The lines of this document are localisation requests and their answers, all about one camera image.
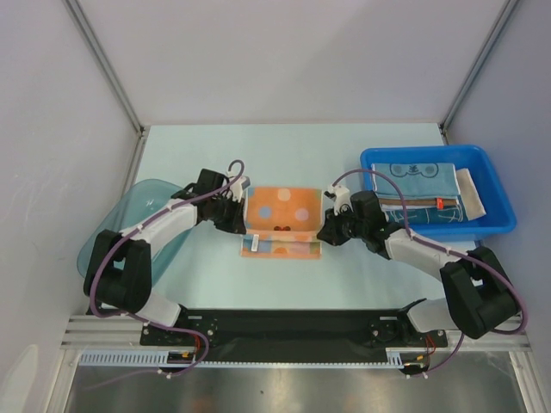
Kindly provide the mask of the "peach orange patterned towel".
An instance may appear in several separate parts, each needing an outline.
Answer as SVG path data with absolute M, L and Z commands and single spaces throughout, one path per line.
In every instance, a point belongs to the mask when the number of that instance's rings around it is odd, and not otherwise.
M 245 203 L 240 255 L 248 258 L 317 260 L 323 224 L 316 188 L 251 187 Z

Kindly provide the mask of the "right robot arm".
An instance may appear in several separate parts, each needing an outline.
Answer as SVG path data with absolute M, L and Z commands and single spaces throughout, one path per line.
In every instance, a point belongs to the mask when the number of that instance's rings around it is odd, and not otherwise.
M 406 318 L 396 324 L 396 334 L 405 345 L 419 344 L 433 330 L 459 330 L 479 339 L 521 311 L 509 279 L 488 248 L 456 251 L 390 222 L 372 191 L 351 194 L 336 186 L 325 196 L 333 205 L 325 211 L 318 240 L 333 246 L 360 240 L 372 253 L 442 283 L 443 298 L 420 299 L 403 308 Z

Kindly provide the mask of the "light blue towel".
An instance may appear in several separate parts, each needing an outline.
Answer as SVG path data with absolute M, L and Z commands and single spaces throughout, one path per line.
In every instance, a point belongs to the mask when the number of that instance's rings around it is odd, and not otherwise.
M 373 163 L 371 168 L 387 176 L 407 200 L 460 195 L 452 163 Z

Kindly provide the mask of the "Doraemon teal beige towel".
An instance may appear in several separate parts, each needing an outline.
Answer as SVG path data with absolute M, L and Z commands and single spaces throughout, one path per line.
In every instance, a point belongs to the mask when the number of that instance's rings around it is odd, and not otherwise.
M 416 206 L 408 207 L 407 217 L 410 225 L 454 224 L 474 221 L 486 216 L 486 209 L 479 196 L 468 169 L 456 171 L 458 186 L 461 195 L 453 206 L 444 206 L 442 209 Z

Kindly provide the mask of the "orange brown towel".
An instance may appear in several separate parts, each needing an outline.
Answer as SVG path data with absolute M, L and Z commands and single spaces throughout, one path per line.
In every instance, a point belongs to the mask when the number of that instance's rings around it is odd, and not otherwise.
M 459 200 L 456 198 L 444 199 L 444 198 L 428 198 L 428 199 L 411 199 L 402 202 L 400 199 L 379 199 L 379 202 L 385 208 L 402 207 L 406 206 L 407 209 L 424 209 L 435 208 L 442 210 L 445 207 L 454 207 L 459 204 Z

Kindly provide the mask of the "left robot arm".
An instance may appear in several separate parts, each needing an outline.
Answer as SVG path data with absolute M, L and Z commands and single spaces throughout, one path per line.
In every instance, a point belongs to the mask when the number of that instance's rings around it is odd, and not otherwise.
M 172 193 L 155 213 L 95 239 L 84 293 L 97 317 L 127 314 L 159 328 L 171 344 L 189 336 L 183 305 L 153 291 L 153 258 L 174 239 L 202 222 L 223 232 L 245 234 L 245 200 L 250 180 L 242 171 L 201 170 L 197 180 Z

